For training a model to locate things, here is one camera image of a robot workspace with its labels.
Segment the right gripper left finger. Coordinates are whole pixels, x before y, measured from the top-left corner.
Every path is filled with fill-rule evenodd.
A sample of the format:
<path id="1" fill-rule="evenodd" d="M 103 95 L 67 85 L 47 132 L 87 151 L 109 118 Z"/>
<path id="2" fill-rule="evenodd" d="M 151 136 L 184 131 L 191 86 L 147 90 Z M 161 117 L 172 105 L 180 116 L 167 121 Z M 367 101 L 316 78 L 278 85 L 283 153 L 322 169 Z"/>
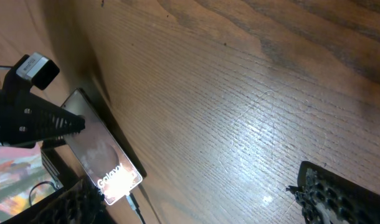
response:
<path id="1" fill-rule="evenodd" d="M 29 208 L 1 224 L 115 224 L 105 205 L 105 195 L 87 178 L 78 180 L 69 189 L 58 189 L 53 182 L 43 181 L 54 192 L 40 202 L 32 202 L 29 192 Z"/>

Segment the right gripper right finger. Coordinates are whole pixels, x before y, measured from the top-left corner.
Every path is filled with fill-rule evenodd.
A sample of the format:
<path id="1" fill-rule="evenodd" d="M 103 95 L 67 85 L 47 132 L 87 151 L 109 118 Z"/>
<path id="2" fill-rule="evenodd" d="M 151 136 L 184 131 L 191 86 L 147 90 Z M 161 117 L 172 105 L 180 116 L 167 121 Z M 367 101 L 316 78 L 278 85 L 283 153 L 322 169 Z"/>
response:
<path id="1" fill-rule="evenodd" d="M 303 161 L 297 185 L 286 190 L 305 223 L 380 224 L 380 195 L 314 163 Z"/>

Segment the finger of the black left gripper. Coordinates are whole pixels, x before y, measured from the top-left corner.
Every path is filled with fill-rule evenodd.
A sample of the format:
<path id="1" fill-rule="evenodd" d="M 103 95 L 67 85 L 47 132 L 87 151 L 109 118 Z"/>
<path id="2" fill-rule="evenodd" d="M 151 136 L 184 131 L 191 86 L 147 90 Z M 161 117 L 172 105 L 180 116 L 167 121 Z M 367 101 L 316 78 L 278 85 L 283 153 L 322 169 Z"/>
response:
<path id="1" fill-rule="evenodd" d="M 32 93 L 19 93 L 9 127 L 9 145 L 24 147 L 43 140 L 62 139 L 85 129 L 85 120 Z"/>

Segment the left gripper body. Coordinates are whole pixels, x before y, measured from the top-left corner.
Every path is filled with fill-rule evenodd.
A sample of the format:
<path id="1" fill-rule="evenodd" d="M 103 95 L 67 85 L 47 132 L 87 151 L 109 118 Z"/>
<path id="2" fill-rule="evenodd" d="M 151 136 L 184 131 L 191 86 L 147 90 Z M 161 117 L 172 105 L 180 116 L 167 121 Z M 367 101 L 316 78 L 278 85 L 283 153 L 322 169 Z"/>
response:
<path id="1" fill-rule="evenodd" d="M 29 147 L 25 140 L 25 131 L 19 124 L 24 117 L 24 109 L 18 106 L 17 96 L 21 90 L 29 90 L 31 84 L 23 80 L 16 72 L 8 72 L 0 89 L 0 146 Z"/>

